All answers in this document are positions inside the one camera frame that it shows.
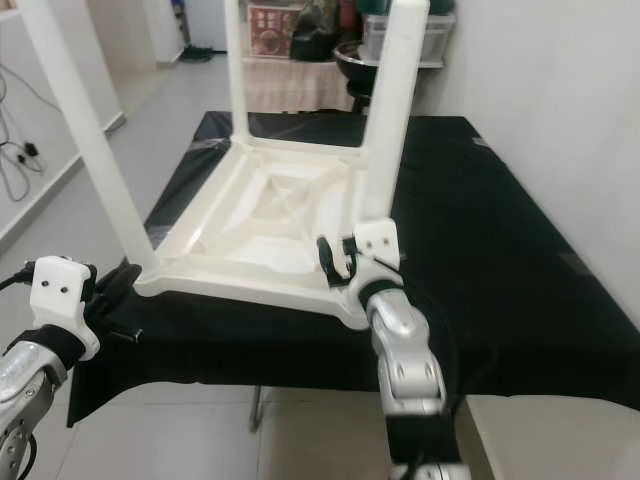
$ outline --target white wall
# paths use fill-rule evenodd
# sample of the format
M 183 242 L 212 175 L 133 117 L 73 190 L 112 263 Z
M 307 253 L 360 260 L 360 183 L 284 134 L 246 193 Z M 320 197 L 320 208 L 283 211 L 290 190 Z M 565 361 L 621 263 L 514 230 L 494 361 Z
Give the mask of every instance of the white wall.
M 175 61 L 182 52 L 184 41 L 173 13 L 171 0 L 143 0 L 143 5 L 147 14 L 156 62 Z
M 226 50 L 224 0 L 185 0 L 184 3 L 191 43 Z
M 70 44 L 72 56 L 85 81 L 98 118 L 107 126 L 118 119 L 120 107 L 106 73 L 84 0 L 56 0 L 55 5 L 64 35 Z M 16 11 L 0 13 L 0 61 L 55 103 L 24 22 Z M 75 165 L 78 155 L 62 115 L 42 104 L 12 76 L 4 73 L 4 77 L 7 82 L 7 96 L 3 105 L 9 112 L 5 117 L 9 120 L 11 138 L 17 142 L 34 142 L 48 168 L 42 175 L 28 173 L 31 191 L 29 196 L 19 203 L 13 203 L 7 198 L 4 185 L 0 183 L 0 240 L 9 236 L 8 229 L 20 218 L 25 218 L 28 212 L 33 211 L 33 207 L 45 191 L 60 183 L 64 173 Z M 22 184 L 19 183 L 21 178 L 6 165 L 5 170 L 16 189 L 22 188 Z M 4 242 L 0 242 L 0 254 L 2 247 L 6 247 Z
M 96 109 L 98 119 L 104 125 L 108 125 L 120 114 L 120 105 L 107 71 L 86 0 L 55 0 L 52 5 L 69 45 L 71 56 L 76 62 Z
M 640 2 L 457 13 L 426 111 L 465 115 L 640 325 Z
M 156 69 L 142 0 L 87 0 L 109 70 L 136 73 Z

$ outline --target black pot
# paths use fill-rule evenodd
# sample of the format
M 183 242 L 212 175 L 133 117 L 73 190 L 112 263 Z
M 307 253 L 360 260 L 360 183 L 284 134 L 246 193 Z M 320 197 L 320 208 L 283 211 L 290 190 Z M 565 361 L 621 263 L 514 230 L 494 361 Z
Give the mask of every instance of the black pot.
M 359 41 L 341 43 L 333 50 L 333 56 L 338 68 L 350 82 L 373 87 L 378 67 L 367 65 L 360 59 L 358 55 L 360 45 Z

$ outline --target baseboard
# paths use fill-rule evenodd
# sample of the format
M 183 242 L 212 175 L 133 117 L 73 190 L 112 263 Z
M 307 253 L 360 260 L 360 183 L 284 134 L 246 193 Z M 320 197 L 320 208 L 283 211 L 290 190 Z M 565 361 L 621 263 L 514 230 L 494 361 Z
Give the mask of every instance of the baseboard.
M 126 122 L 122 112 L 118 113 L 104 127 L 107 135 L 113 134 Z M 33 223 L 40 213 L 49 205 L 55 196 L 62 191 L 64 186 L 78 173 L 84 164 L 80 154 L 76 154 L 60 172 L 47 183 L 42 191 L 34 196 L 25 207 L 0 231 L 0 255 L 4 255 L 9 248 L 22 236 L 25 230 Z
M 173 68 L 173 67 L 176 66 L 176 63 L 178 63 L 178 59 L 180 58 L 180 55 L 182 55 L 182 50 L 180 50 L 178 53 L 176 53 L 175 57 L 173 57 L 169 61 L 158 61 L 158 62 L 156 62 L 156 66 L 158 68 Z

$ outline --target storage container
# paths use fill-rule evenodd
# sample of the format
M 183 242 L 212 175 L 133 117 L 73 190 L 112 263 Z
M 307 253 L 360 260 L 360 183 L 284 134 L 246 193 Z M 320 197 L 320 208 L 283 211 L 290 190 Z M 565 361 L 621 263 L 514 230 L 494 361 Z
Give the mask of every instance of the storage container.
M 357 6 L 360 13 L 389 15 L 391 0 L 357 0 Z M 431 0 L 429 13 L 431 15 L 444 15 L 453 10 L 453 7 L 453 0 Z
M 380 60 L 382 54 L 382 43 L 384 34 L 387 31 L 387 19 L 382 15 L 364 16 L 364 36 L 363 44 L 367 56 L 373 60 Z M 444 49 L 447 46 L 449 32 L 456 23 L 453 13 L 447 15 L 429 15 L 427 28 L 424 33 L 422 44 L 421 63 L 437 63 L 442 61 Z

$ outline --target black cloth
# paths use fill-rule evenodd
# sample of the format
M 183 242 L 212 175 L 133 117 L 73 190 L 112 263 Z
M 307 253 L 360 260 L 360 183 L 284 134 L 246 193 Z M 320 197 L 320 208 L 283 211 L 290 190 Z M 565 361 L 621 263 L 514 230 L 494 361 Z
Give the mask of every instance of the black cloth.
M 346 146 L 361 142 L 364 122 L 350 114 L 250 118 L 259 136 Z M 147 221 L 155 243 L 215 168 L 230 132 L 227 113 L 205 116 Z M 576 268 L 574 251 L 464 118 L 410 120 L 392 217 L 406 256 L 401 271 L 429 317 L 453 398 L 579 395 L 640 408 L 637 330 Z M 335 318 L 122 291 L 98 322 L 142 329 L 140 343 L 102 336 L 98 355 L 75 369 L 69 423 L 153 381 L 378 388 L 369 332 Z

